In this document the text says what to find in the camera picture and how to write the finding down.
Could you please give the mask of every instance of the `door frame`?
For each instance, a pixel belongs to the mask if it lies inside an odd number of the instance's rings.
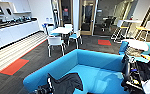
[[[58,6],[59,6],[59,20],[60,20],[60,26],[63,27],[63,14],[62,14],[62,4],[61,0],[58,0]],[[73,25],[73,0],[70,0],[70,6],[71,6],[71,24]]]
[[[82,1],[80,0],[79,4],[79,30],[81,30],[81,15],[82,15]],[[96,15],[96,8],[97,8],[97,2],[98,0],[93,0],[93,8],[92,8],[92,16],[91,16],[91,23],[90,23],[90,31],[81,31],[82,35],[93,35],[93,30],[94,30],[94,23],[95,23],[95,15]]]

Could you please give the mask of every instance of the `white wall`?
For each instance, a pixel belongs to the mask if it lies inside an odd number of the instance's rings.
[[[3,12],[4,12],[4,15],[3,15],[3,16],[0,16],[0,19],[2,19],[3,21],[5,21],[5,17],[7,17],[7,20],[12,20],[13,17],[14,17],[15,19],[18,19],[19,17],[22,17],[22,16],[30,16],[30,15],[31,15],[30,13],[17,13],[17,14],[13,14],[13,12],[12,12],[12,10],[11,10],[11,8],[10,8],[10,5],[9,5],[9,3],[7,3],[7,2],[0,2],[0,7],[2,8],[2,10],[3,10]],[[10,8],[11,13],[12,13],[11,15],[9,15],[9,14],[7,13],[6,8]]]
[[[79,26],[79,0],[73,0],[73,28],[74,32],[78,30]]]
[[[144,17],[146,16],[146,13],[150,7],[150,0],[136,0],[136,1],[137,1],[137,5],[133,12],[133,20],[143,21]],[[136,30],[135,27],[140,26],[140,25],[141,25],[141,23],[136,23],[136,24],[133,23],[129,29],[128,36],[134,38],[138,32],[138,30]]]
[[[46,23],[46,18],[52,18],[50,23],[54,23],[51,0],[28,0],[31,8],[32,17],[38,19],[41,30],[42,24]]]
[[[133,19],[143,20],[150,7],[150,0],[138,0],[135,11],[133,12]]]

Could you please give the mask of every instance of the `floor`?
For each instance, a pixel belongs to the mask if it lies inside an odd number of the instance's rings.
[[[82,35],[82,39],[83,44],[79,45],[80,49],[118,54],[120,44],[114,43],[113,40],[110,40],[109,37]],[[111,46],[99,45],[99,39],[109,40]],[[76,49],[76,44],[75,41],[71,40],[70,46],[67,46],[65,53],[68,53],[74,49]],[[54,50],[51,50],[51,56],[52,57],[48,57],[47,41],[45,41],[21,57],[21,59],[29,60],[29,62],[20,70],[18,70],[14,75],[10,76],[0,73],[0,94],[28,94],[22,84],[23,79],[30,73],[61,57],[61,47],[54,47]]]

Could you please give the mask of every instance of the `white chair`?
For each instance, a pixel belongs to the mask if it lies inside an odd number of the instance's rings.
[[[128,31],[128,28],[129,27],[126,27],[126,26],[122,26],[124,20],[119,20],[118,23],[117,23],[117,28],[116,30],[114,31],[114,33],[112,34],[111,36],[111,39],[114,39],[114,42],[116,42],[116,39],[121,39],[121,36],[124,36],[121,32],[121,29],[126,29],[125,31],[125,36],[124,38],[126,38],[126,34],[127,34],[127,31]]]
[[[68,46],[69,46],[69,41],[70,39],[75,39],[76,40],[76,46],[77,46],[77,49],[78,49],[78,38],[80,37],[80,40],[81,40],[81,44],[82,44],[82,38],[81,38],[81,35],[80,35],[80,30],[74,32],[74,34],[70,35],[69,36],[69,40],[68,40]]]
[[[72,24],[65,24],[64,26],[65,26],[65,28],[68,28],[68,29],[71,29],[71,30],[73,29],[73,25]]]
[[[48,37],[48,50],[49,50],[49,57],[51,57],[50,54],[50,46],[58,46],[60,45],[62,47],[62,53],[64,55],[64,48],[65,48],[65,43],[64,40],[61,40],[61,37]]]
[[[48,24],[44,23],[42,24],[42,27],[44,29],[44,31],[46,31],[48,36],[59,36],[59,33],[51,33],[52,30],[54,30],[54,26],[48,26]]]
[[[150,31],[150,21],[147,22],[146,26],[145,27],[136,27],[137,30],[140,30],[140,32],[138,33],[137,37],[136,37],[136,40],[137,38],[139,37],[139,40],[140,39],[143,39],[144,41],[146,41],[147,39],[147,35],[148,35],[148,32]],[[142,31],[146,31],[146,35],[145,37],[142,37]]]

